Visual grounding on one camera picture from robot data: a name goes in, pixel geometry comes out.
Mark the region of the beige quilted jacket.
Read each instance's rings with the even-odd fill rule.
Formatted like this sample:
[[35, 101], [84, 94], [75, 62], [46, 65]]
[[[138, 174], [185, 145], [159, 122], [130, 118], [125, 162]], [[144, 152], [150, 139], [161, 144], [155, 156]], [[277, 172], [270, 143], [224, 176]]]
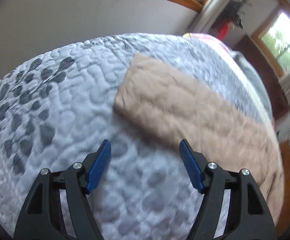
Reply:
[[249, 169], [278, 221], [284, 172], [271, 124], [243, 115], [199, 81], [141, 54], [132, 59], [114, 107], [173, 148], [186, 139], [193, 150], [226, 170]]

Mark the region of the coat rack with clothes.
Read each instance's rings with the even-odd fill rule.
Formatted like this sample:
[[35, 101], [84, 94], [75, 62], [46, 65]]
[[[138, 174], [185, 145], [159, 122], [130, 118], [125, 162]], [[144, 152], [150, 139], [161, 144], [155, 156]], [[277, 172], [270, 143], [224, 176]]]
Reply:
[[250, 5], [249, 0], [229, 0], [223, 11], [212, 24], [211, 29], [216, 31], [216, 38], [223, 40], [232, 27], [244, 29], [242, 24], [242, 7]]

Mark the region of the orange wooden wardrobe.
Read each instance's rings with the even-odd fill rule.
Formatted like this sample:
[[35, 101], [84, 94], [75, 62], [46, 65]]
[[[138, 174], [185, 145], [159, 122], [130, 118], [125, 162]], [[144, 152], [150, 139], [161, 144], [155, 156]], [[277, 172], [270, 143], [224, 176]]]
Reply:
[[290, 235], [290, 146], [289, 141], [280, 143], [280, 151], [284, 167], [284, 204], [276, 226], [278, 237]]

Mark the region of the grey leaf-pattern quilt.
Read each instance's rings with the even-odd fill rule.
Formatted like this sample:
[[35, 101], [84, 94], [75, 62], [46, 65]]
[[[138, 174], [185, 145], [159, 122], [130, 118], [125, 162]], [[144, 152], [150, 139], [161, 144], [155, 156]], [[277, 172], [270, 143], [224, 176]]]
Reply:
[[272, 125], [230, 52], [206, 34], [124, 34], [48, 51], [4, 76], [0, 237], [14, 239], [19, 213], [42, 169], [66, 170], [108, 140], [110, 161], [87, 195], [102, 239], [188, 239], [203, 195], [192, 186], [179, 146], [128, 120], [114, 100], [132, 59], [141, 54], [199, 81], [243, 115]]

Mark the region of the grey pillow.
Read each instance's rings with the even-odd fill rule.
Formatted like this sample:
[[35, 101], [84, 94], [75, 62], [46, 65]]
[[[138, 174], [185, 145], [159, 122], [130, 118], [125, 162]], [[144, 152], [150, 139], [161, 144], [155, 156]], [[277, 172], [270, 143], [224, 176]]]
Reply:
[[272, 104], [270, 102], [270, 98], [267, 93], [266, 87], [263, 81], [261, 80], [261, 77], [259, 76], [258, 72], [241, 52], [232, 50], [230, 52], [230, 55], [233, 58], [233, 60], [237, 63], [239, 68], [242, 70], [242, 72], [244, 72], [249, 82], [253, 85], [254, 89], [256, 90], [258, 96], [261, 99], [261, 102], [270, 120], [273, 120]]

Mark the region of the dark wooden headboard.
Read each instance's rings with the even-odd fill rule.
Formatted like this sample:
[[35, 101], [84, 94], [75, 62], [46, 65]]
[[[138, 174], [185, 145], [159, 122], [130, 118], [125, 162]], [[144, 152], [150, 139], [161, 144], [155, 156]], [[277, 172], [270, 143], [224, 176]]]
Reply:
[[268, 60], [248, 35], [245, 35], [234, 46], [234, 50], [241, 52], [259, 74], [269, 96], [274, 120], [283, 118], [289, 112], [290, 106], [278, 76]]

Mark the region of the headboard window wooden frame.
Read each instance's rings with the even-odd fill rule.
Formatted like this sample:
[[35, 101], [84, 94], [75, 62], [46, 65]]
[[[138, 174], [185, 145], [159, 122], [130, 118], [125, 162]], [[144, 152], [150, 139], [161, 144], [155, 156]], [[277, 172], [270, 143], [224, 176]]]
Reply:
[[251, 38], [278, 77], [290, 73], [290, 2], [278, 0], [277, 7]]

